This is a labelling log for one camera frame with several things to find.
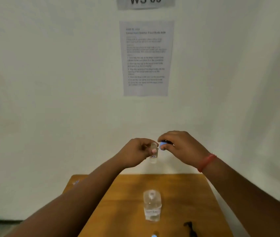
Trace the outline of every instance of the wooden table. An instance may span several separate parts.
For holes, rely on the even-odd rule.
[[[65,190],[87,175],[73,175]],[[145,220],[143,192],[161,193],[159,222]],[[192,221],[198,237],[233,237],[210,186],[202,174],[119,175],[86,223],[80,237],[189,237]]]

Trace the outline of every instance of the person's right hand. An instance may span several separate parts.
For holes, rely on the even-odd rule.
[[[185,164],[198,168],[199,162],[210,152],[186,131],[169,131],[158,138],[158,142],[168,140],[174,145],[164,144],[161,150],[168,150]]]

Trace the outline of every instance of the hand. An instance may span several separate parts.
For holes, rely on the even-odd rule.
[[[135,167],[152,155],[153,142],[155,141],[146,138],[131,139],[115,157],[120,160],[123,168]]]
[[[210,152],[186,131],[169,131],[158,138],[158,142],[168,140],[174,145],[165,144],[162,150],[168,150],[185,164],[198,168],[199,162]]]

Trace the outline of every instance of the paper sign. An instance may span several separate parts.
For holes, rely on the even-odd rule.
[[[117,0],[119,10],[173,7],[175,0]]]
[[[125,96],[167,96],[173,35],[173,21],[120,22]]]

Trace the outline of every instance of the floor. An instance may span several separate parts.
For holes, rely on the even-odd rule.
[[[16,225],[0,225],[0,237],[4,237],[10,231],[12,231]]]

